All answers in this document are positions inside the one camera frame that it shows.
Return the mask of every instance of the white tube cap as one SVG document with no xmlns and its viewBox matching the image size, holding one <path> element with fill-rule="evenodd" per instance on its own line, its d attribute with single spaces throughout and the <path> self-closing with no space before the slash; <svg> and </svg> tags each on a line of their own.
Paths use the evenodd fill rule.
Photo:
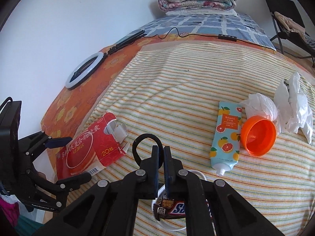
<svg viewBox="0 0 315 236">
<path fill-rule="evenodd" d="M 231 167 L 224 163 L 216 163 L 211 165 L 215 169 L 217 176 L 223 176 L 226 171 L 230 171 Z"/>
<path fill-rule="evenodd" d="M 220 169 L 216 171 L 217 176 L 224 176 L 225 170 L 224 169 Z"/>
</svg>

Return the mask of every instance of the black cable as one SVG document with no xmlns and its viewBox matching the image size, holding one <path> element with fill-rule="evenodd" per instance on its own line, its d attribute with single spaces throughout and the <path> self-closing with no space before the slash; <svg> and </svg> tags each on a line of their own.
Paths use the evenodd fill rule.
<svg viewBox="0 0 315 236">
<path fill-rule="evenodd" d="M 135 162 L 138 164 L 138 166 L 140 166 L 141 164 L 141 158 L 139 156 L 139 154 L 137 153 L 137 146 L 140 144 L 140 142 L 146 138 L 150 138 L 152 139 L 157 145 L 158 145 L 158 156 L 159 156 L 159 159 L 158 159 L 158 167 L 162 167 L 162 164 L 163 164 L 163 161 L 164 161 L 164 153 L 163 153 L 163 145 L 161 143 L 161 140 L 153 135 L 153 134 L 149 134 L 149 133 L 146 133 L 146 134 L 141 134 L 140 136 L 138 136 L 133 144 L 132 144 L 132 154 L 133 154 L 133 158 L 135 160 Z"/>
<path fill-rule="evenodd" d="M 0 105 L 0 112 L 2 110 L 2 108 L 5 106 L 5 104 L 8 102 L 8 101 L 11 101 L 13 102 L 13 99 L 11 97 L 7 97 L 6 100 Z"/>
<path fill-rule="evenodd" d="M 173 29 L 176 29 L 177 34 L 178 34 L 178 36 L 179 36 L 180 38 L 185 38 L 185 37 L 190 36 L 190 35 L 198 35 L 198 36 L 205 36 L 205 37 L 209 37 L 209 36 L 210 36 L 210 37 L 218 37 L 217 35 L 205 35 L 205 34 L 187 34 L 187 35 L 182 36 L 182 35 L 179 34 L 179 31 L 178 31 L 178 28 L 177 28 L 177 27 L 172 27 L 172 28 L 167 32 L 167 34 L 166 34 L 164 37 L 160 37 L 158 34 L 153 35 L 153 36 L 144 36 L 144 37 L 153 38 L 153 37 L 156 37 L 156 36 L 157 36 L 159 39 L 164 40 L 164 39 L 168 36 L 168 34 L 169 34 Z M 264 45 L 260 45 L 260 44 L 254 43 L 254 42 L 249 42 L 249 41 L 245 41 L 245 40 L 241 40 L 241 39 L 237 39 L 237 40 L 238 40 L 238 41 L 241 41 L 241 42 L 246 42 L 246 43 L 249 43 L 249 44 L 255 44 L 255 45 L 258 45 L 258 46 L 260 46 L 260 47 L 270 49 L 270 47 L 266 47 L 266 46 L 264 46 Z"/>
</svg>

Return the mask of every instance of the white pillow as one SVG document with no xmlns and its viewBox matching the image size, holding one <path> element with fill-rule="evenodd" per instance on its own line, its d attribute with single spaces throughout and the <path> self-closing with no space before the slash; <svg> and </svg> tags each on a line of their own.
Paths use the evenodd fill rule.
<svg viewBox="0 0 315 236">
<path fill-rule="evenodd" d="M 214 15 L 227 15 L 227 16 L 236 16 L 237 13 L 235 10 L 231 9 L 228 11 L 216 10 L 212 8 L 204 8 L 204 9 L 179 9 L 175 11 L 168 11 L 166 13 L 167 16 L 187 16 L 193 14 L 214 14 Z"/>
</svg>

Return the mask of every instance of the barcode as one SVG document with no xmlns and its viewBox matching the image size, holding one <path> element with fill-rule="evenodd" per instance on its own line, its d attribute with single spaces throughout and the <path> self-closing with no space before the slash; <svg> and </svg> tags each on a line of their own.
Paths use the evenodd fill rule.
<svg viewBox="0 0 315 236">
<path fill-rule="evenodd" d="M 95 174 L 98 172 L 98 169 L 97 168 L 94 168 L 92 170 L 89 171 L 89 173 L 92 175 L 92 174 Z"/>
</svg>

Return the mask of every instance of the chair leg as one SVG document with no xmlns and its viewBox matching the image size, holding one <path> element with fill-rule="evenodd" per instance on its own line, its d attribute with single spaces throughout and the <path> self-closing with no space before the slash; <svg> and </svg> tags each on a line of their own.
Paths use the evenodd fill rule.
<svg viewBox="0 0 315 236">
<path fill-rule="evenodd" d="M 272 42 L 272 41 L 275 40 L 277 37 L 278 37 L 278 35 L 276 34 L 274 37 L 272 37 L 272 38 L 270 39 L 270 41 Z"/>
<path fill-rule="evenodd" d="M 281 53 L 283 54 L 283 47 L 282 47 L 282 42 L 281 42 L 280 37 L 278 37 L 278 40 L 279 40 L 279 44 L 280 44 Z"/>
</svg>

